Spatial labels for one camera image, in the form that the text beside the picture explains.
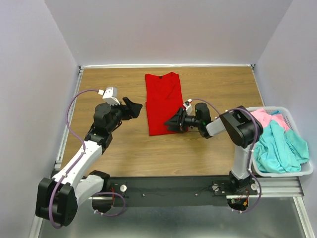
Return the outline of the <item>red t shirt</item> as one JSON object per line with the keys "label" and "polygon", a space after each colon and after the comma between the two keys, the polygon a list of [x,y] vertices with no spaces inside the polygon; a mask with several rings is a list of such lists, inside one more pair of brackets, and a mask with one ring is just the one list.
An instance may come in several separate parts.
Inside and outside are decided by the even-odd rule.
{"label": "red t shirt", "polygon": [[149,135],[173,134],[164,123],[183,105],[179,75],[174,72],[162,76],[146,74],[145,83]]}

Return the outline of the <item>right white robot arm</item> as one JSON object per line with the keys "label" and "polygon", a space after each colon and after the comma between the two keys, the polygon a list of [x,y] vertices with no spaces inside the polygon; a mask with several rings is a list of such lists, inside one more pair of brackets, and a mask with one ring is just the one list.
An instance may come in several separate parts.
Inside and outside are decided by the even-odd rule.
{"label": "right white robot arm", "polygon": [[234,165],[224,189],[233,194],[241,193],[252,184],[252,150],[263,133],[263,126],[244,106],[224,112],[215,120],[211,119],[206,103],[197,103],[193,116],[190,115],[191,111],[191,103],[186,101],[164,125],[167,130],[176,133],[184,133],[189,127],[196,127],[206,139],[226,131],[235,144],[235,154]]}

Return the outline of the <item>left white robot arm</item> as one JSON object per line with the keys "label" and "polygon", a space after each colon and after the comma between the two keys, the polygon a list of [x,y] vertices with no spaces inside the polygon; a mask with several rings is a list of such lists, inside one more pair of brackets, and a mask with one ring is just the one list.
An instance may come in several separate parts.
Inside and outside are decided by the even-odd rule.
{"label": "left white robot arm", "polygon": [[68,164],[52,178],[43,178],[38,185],[35,215],[49,220],[60,229],[74,219],[78,207],[90,196],[104,196],[109,192],[109,176],[96,171],[82,179],[85,172],[109,147],[112,132],[122,121],[136,119],[142,104],[133,103],[127,97],[124,103],[101,103],[95,107],[93,123],[81,140],[82,146]]}

